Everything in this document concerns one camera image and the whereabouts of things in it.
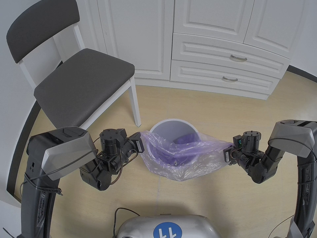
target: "white logo symbol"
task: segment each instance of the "white logo symbol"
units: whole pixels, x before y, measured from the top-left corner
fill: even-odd
[[[176,236],[176,234],[173,234],[172,228],[168,228],[168,231],[170,233],[170,238],[174,238]],[[158,232],[159,232],[159,238],[166,238],[166,235],[163,236],[161,228],[158,230]]]

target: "wooden floor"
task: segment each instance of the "wooden floor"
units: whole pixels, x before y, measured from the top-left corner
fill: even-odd
[[[267,101],[192,90],[137,86],[142,125],[134,125],[128,92],[121,96],[88,129],[92,139],[108,128],[125,128],[128,135],[149,130],[166,118],[184,119],[198,131],[232,141],[247,130],[262,133],[260,149],[267,148],[276,121],[299,119],[317,121],[317,83],[286,72]],[[31,135],[54,129],[41,111]],[[18,188],[26,169],[23,154]],[[297,196],[296,157],[286,153],[274,177],[255,184],[238,165],[184,182],[151,173],[141,157],[122,172],[119,181],[106,191],[84,183],[79,170],[63,177],[56,196],[51,235],[67,238],[112,237],[116,208],[130,208],[142,216],[199,214],[210,219],[223,237],[266,238],[282,220],[295,212]],[[117,226],[133,217],[118,212]],[[289,220],[271,237],[285,237]]]

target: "wall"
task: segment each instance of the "wall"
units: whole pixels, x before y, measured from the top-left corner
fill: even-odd
[[[317,77],[317,0],[309,0],[307,19],[291,65]]]
[[[20,232],[19,203],[6,191],[8,173],[19,135],[34,105],[33,90],[10,54],[6,34],[13,21],[39,0],[0,0],[0,237],[2,225],[12,234]],[[25,63],[32,67],[36,83],[51,73],[61,58],[53,39],[29,54]]]

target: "white drawer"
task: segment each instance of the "white drawer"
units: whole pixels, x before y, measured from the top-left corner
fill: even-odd
[[[172,59],[233,67],[280,79],[290,63],[288,58],[246,44],[178,33],[173,34]]]
[[[271,94],[278,78],[241,69],[192,61],[172,60],[171,80]]]

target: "plastic bag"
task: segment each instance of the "plastic bag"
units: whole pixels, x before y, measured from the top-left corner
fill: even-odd
[[[203,133],[185,135],[174,142],[148,131],[141,132],[141,137],[145,146],[141,157],[147,168],[177,181],[203,176],[226,166],[223,150],[232,145]]]

